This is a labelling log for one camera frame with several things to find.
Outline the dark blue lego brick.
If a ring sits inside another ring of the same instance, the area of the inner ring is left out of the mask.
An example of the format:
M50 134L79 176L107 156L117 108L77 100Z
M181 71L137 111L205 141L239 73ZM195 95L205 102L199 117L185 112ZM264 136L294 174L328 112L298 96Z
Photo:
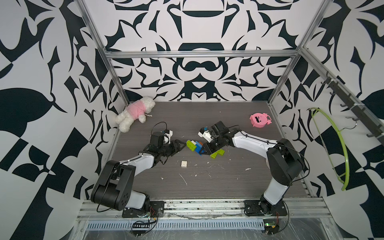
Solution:
M201 151L202 147L200 146L199 142L193 141L193 143L195 145L195 152L201 156L202 154L200 153L200 151Z

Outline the green L-shaped lego brick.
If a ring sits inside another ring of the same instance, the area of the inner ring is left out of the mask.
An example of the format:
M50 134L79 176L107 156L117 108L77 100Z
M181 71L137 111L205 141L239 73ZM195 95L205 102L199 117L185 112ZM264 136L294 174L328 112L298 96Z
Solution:
M225 150L220 149L210 155L212 159L215 159L217 156L223 156L225 154Z

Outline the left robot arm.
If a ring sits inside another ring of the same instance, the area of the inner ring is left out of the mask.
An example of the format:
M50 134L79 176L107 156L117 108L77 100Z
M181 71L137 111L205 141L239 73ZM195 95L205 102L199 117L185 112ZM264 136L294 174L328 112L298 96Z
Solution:
M172 140L171 132L155 132L150 143L136 157L125 161L108 161L95 184L91 201L108 209L122 211L134 209L142 213L150 211L150 197L133 190L134 177L143 171L163 165L169 157L183 150L187 143Z

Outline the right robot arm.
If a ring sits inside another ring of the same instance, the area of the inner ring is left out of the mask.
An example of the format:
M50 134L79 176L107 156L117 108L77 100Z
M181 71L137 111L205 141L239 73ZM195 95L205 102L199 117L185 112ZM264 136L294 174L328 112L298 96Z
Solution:
M305 167L304 158L287 139L277 141L256 137L234 126L226 127L221 121L211 128L201 128L198 135L206 140L200 150L202 155L211 155L225 146L231 146L265 158L272 179L260 202L269 208L282 201L291 184Z

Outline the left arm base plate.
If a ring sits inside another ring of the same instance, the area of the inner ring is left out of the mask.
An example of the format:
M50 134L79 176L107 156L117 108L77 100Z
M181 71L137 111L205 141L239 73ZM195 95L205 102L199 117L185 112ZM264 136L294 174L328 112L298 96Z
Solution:
M141 209L124 208L123 218L147 218L147 217L162 217L164 214L164 201L149 201L145 202Z

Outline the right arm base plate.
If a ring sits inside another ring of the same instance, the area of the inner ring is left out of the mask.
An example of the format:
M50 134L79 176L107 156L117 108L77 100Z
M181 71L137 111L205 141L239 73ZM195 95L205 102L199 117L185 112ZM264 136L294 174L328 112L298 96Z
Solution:
M270 204L267 200L245 200L244 214L249 217L287 216L288 208L285 202L280 200L276 205Z

